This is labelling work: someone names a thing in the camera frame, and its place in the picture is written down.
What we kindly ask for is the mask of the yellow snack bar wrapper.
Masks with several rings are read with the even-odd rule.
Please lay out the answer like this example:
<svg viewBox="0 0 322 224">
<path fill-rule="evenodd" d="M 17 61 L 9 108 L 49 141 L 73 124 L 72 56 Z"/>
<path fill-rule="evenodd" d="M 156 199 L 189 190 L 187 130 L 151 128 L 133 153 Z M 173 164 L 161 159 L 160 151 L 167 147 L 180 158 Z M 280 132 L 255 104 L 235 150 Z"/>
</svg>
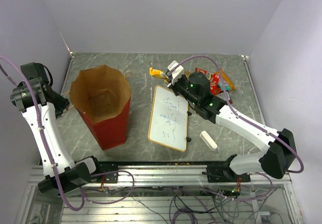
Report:
<svg viewBox="0 0 322 224">
<path fill-rule="evenodd" d="M 152 67 L 149 68 L 149 75 L 154 78 L 161 79 L 164 81 L 167 81 L 169 79 L 165 72 L 158 70 L 158 69 L 154 69 Z"/>
</svg>

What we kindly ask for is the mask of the red cookie snack bag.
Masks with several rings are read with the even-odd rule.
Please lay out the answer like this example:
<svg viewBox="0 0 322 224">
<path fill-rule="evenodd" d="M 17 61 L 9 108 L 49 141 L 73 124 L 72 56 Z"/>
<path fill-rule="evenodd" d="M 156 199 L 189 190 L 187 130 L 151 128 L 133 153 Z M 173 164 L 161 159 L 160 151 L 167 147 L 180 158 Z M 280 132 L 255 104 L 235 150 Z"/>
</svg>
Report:
<svg viewBox="0 0 322 224">
<path fill-rule="evenodd" d="M 221 88 L 218 86 L 219 83 L 219 73 L 218 72 L 210 72 L 201 68 L 195 68 L 195 72 L 202 72 L 207 79 L 210 81 L 210 91 L 212 95 L 218 95 L 222 92 Z"/>
</svg>

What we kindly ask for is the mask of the red brown paper bag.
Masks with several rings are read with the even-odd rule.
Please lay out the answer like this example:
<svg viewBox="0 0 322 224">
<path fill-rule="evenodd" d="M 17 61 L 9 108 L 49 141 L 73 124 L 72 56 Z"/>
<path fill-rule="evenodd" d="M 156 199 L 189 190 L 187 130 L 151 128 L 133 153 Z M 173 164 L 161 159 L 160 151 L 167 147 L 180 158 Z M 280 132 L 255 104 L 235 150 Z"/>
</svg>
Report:
<svg viewBox="0 0 322 224">
<path fill-rule="evenodd" d="M 121 71 L 107 65 L 81 70 L 69 100 L 102 150 L 126 142 L 131 89 Z"/>
</svg>

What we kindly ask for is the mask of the orange honey snack bag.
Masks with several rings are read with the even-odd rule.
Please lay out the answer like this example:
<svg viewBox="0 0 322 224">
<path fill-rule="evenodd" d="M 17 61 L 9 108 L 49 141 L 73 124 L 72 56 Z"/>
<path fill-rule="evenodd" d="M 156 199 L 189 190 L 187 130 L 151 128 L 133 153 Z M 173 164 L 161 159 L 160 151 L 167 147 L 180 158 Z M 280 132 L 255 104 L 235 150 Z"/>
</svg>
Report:
<svg viewBox="0 0 322 224">
<path fill-rule="evenodd" d="M 219 80 L 225 80 L 225 81 L 227 81 L 230 84 L 230 86 L 231 86 L 231 90 L 235 90 L 236 89 L 235 85 L 232 83 L 232 81 L 226 75 L 226 73 L 224 72 L 224 70 L 223 69 L 220 69 L 220 72 L 221 72 L 221 77 L 219 77 Z"/>
</svg>

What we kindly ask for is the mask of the teal snack bar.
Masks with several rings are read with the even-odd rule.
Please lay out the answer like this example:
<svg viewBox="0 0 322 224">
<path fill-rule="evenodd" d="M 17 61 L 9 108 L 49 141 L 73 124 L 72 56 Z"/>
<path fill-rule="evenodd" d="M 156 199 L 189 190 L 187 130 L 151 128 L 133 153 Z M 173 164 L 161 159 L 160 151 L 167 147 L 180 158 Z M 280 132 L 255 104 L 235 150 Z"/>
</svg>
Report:
<svg viewBox="0 0 322 224">
<path fill-rule="evenodd" d="M 226 90 L 226 91 L 231 90 L 231 86 L 230 86 L 230 84 L 229 84 L 227 81 L 225 81 L 225 80 L 219 80 L 219 81 L 218 81 L 218 87 L 219 87 L 222 91 L 224 91 L 224 90 Z"/>
</svg>

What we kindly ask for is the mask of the red Doritos bag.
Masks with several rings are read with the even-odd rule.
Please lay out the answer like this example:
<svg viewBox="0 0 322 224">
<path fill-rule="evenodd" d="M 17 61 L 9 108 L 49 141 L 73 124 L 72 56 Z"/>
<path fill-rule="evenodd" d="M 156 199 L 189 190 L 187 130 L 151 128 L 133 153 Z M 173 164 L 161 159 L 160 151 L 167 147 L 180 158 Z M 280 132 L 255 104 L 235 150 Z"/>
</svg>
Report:
<svg viewBox="0 0 322 224">
<path fill-rule="evenodd" d="M 232 100 L 231 100 L 231 97 L 229 95 L 229 92 L 220 91 L 217 96 L 220 97 L 221 99 L 229 102 L 230 104 L 232 104 Z"/>
</svg>

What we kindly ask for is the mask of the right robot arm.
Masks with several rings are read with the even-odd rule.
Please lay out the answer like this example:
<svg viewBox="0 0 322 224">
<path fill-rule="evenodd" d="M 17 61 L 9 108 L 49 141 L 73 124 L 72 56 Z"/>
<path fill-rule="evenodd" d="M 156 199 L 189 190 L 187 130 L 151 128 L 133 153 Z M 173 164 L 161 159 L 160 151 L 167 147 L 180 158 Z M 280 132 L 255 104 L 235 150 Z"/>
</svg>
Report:
<svg viewBox="0 0 322 224">
<path fill-rule="evenodd" d="M 168 86 L 176 96 L 191 103 L 200 117 L 234 131 L 260 150 L 255 154 L 230 156 L 221 170 L 226 181 L 250 172 L 264 172 L 275 179 L 284 177 L 296 153 L 290 130 L 278 131 L 236 112 L 226 101 L 211 94 L 210 81 L 201 72 L 188 77 L 183 72 L 172 73 Z"/>
</svg>

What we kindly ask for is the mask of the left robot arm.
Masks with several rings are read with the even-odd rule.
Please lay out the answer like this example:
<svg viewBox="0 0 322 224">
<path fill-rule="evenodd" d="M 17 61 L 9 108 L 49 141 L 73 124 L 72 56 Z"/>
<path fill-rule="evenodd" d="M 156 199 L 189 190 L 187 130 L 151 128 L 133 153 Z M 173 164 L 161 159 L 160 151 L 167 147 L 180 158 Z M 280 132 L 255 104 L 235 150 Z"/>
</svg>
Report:
<svg viewBox="0 0 322 224">
<path fill-rule="evenodd" d="M 103 170 L 97 159 L 90 156 L 75 162 L 64 147 L 56 119 L 69 108 L 70 102 L 52 89 L 49 69 L 35 62 L 20 69 L 28 82 L 20 82 L 10 99 L 29 124 L 41 155 L 45 179 L 38 183 L 39 191 L 58 195 L 57 181 L 64 193 L 98 182 Z"/>
</svg>

